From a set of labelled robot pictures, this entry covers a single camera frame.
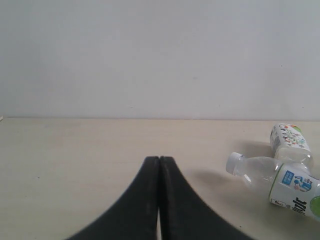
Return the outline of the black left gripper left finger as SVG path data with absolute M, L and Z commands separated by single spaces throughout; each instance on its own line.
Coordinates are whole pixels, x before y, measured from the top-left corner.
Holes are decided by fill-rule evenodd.
M 156 240 L 160 158 L 148 156 L 132 183 L 100 217 L 70 240 Z

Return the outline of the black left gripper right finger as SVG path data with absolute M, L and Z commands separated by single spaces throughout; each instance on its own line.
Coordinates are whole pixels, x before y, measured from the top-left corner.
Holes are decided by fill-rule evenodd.
M 163 240 L 250 240 L 193 190 L 175 159 L 160 157 L 158 207 Z

